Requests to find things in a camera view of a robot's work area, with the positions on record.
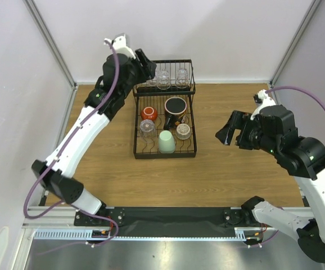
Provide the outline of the clear stemless glass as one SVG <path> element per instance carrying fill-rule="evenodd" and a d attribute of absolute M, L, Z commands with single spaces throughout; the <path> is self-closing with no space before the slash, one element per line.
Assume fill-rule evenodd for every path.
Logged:
<path fill-rule="evenodd" d="M 146 85 L 147 85 L 148 87 L 156 87 L 156 86 L 157 86 L 157 77 L 155 76 L 154 78 L 148 80 L 148 81 L 146 82 Z"/>
<path fill-rule="evenodd" d="M 170 73 L 165 70 L 158 70 L 156 74 L 156 86 L 160 90 L 167 90 L 171 86 Z"/>
<path fill-rule="evenodd" d="M 186 68 L 180 68 L 176 71 L 175 84 L 181 89 L 189 86 L 189 73 Z"/>

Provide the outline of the clear stemless glass front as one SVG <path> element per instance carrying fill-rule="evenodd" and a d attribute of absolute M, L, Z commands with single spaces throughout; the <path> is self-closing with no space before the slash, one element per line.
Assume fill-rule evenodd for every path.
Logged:
<path fill-rule="evenodd" d="M 167 90 L 171 86 L 170 73 L 165 70 L 158 70 L 156 74 L 156 86 L 160 90 Z"/>

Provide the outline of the clear stemless glass back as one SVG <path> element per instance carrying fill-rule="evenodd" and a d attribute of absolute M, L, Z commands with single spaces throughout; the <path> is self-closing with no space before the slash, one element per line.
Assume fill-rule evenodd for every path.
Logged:
<path fill-rule="evenodd" d="M 180 68 L 176 71 L 175 84 L 181 89 L 189 86 L 189 73 L 186 68 Z"/>

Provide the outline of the small orange black cup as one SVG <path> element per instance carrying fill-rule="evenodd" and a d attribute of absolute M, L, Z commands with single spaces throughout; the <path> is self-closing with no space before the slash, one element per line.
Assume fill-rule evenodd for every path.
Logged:
<path fill-rule="evenodd" d="M 158 112 L 154 107 L 146 106 L 141 110 L 142 120 L 151 120 L 155 121 L 157 119 Z"/>

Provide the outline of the black skull pattern mug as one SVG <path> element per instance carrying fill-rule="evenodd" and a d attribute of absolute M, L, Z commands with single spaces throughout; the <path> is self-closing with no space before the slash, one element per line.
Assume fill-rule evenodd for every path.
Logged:
<path fill-rule="evenodd" d="M 164 104 L 164 109 L 164 130 L 176 128 L 178 125 L 184 123 L 187 112 L 187 103 L 183 98 L 171 97 L 167 99 Z"/>

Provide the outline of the short clear glass tumbler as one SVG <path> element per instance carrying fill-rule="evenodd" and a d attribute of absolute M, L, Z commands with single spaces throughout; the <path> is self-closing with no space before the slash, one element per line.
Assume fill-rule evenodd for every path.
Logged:
<path fill-rule="evenodd" d="M 180 140 L 187 140 L 191 136 L 191 128 L 188 124 L 181 123 L 176 127 L 176 135 Z"/>

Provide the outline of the pale green cup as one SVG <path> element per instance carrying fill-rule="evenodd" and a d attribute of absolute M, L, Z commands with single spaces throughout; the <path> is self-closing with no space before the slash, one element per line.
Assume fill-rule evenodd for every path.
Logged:
<path fill-rule="evenodd" d="M 163 130 L 159 134 L 159 151 L 162 154 L 171 154 L 175 151 L 175 139 L 168 130 Z"/>

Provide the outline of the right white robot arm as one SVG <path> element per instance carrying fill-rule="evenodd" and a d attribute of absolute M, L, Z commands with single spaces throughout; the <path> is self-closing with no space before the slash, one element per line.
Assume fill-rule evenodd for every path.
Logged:
<path fill-rule="evenodd" d="M 241 206 L 242 221 L 274 227 L 294 239 L 311 260 L 325 264 L 325 146 L 316 138 L 300 136 L 293 112 L 282 105 L 252 114 L 235 110 L 215 136 L 230 145 L 236 130 L 236 146 L 267 152 L 295 178 L 314 215 L 300 218 L 254 196 Z"/>

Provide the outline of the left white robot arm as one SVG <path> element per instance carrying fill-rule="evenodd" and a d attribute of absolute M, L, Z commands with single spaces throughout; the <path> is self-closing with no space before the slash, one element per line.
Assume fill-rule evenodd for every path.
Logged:
<path fill-rule="evenodd" d="M 44 161 L 35 160 L 31 166 L 45 190 L 86 212 L 94 225 L 105 221 L 105 205 L 73 176 L 91 143 L 124 106 L 134 86 L 152 79 L 155 70 L 156 63 L 141 49 L 131 56 L 122 52 L 110 55 L 73 127 L 50 156 Z"/>

